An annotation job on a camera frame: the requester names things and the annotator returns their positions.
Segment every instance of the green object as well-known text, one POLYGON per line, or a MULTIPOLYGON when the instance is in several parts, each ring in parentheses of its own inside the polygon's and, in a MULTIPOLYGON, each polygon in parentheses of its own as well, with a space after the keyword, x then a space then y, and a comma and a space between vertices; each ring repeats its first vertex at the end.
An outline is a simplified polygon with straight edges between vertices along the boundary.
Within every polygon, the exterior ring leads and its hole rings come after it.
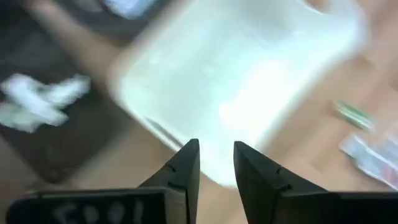
POLYGON ((339 115, 351 124, 367 131, 373 130, 374 123, 370 115, 343 101, 335 102, 335 109, 339 115))

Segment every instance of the floor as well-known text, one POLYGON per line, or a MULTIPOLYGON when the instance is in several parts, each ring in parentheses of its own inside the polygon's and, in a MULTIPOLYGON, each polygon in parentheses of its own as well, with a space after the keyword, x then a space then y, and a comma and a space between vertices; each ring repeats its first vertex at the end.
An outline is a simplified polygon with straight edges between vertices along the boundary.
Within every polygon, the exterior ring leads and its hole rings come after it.
MULTIPOLYGON (((95 82, 107 92, 113 74, 108 69, 122 49, 77 25, 50 0, 32 1, 32 14, 53 32, 76 62, 96 74, 95 82)), ((398 109, 398 4, 394 0, 357 0, 371 24, 372 41, 357 58, 342 63, 311 91, 266 150, 266 154, 291 171, 328 190, 387 191, 383 184, 356 170, 339 143, 352 131, 376 144, 397 119, 398 109), (366 134, 337 118, 333 100, 345 100, 370 112, 376 120, 374 134, 366 134)), ((0 192, 13 189, 6 203, 27 189, 41 186, 38 178, 9 151, 1 170, 0 192)), ((133 120, 127 130, 88 163, 65 186, 66 189, 135 187, 154 173, 173 152, 133 120)), ((197 223, 247 223, 238 192, 201 176, 197 223)))

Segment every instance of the wooden floor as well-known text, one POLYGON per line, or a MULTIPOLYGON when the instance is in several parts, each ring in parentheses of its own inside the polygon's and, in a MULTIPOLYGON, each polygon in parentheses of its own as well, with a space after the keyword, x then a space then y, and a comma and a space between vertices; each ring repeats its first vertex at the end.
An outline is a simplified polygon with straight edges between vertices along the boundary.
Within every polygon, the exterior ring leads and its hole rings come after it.
MULTIPOLYGON (((47 28, 103 86, 112 79, 108 68, 122 51, 88 32, 50 0, 29 7, 47 28)), ((372 41, 357 58, 333 69, 311 91, 272 144, 263 149, 273 160, 328 190, 390 190, 354 168, 338 145, 350 133, 377 144, 387 128, 398 124, 398 3, 357 0, 371 24, 372 41), (345 100, 370 112, 376 132, 369 135, 333 114, 331 102, 345 100)), ((70 185, 78 189, 135 187, 173 155, 133 120, 126 132, 94 158, 70 185)), ((247 223, 238 192, 201 176, 198 223, 247 223)))

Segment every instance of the white plastic container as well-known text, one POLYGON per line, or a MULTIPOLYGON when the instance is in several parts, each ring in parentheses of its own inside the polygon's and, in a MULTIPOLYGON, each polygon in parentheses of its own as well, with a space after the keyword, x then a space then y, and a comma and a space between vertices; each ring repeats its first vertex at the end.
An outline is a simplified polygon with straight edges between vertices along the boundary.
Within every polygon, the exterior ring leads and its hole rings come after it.
POLYGON ((352 0, 193 0, 116 62, 115 101, 174 150, 200 140, 201 171, 235 186, 233 142, 264 149, 336 63, 364 45, 352 0))

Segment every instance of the plastic bin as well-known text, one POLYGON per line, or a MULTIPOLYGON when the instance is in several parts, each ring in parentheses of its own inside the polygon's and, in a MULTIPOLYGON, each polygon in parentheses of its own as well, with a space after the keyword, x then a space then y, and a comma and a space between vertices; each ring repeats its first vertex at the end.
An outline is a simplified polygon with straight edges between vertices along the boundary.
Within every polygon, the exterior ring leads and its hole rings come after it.
POLYGON ((201 171, 235 186, 233 142, 266 144, 326 71, 364 45, 350 0, 187 3, 145 46, 116 61, 116 102, 173 150, 200 140, 201 171))

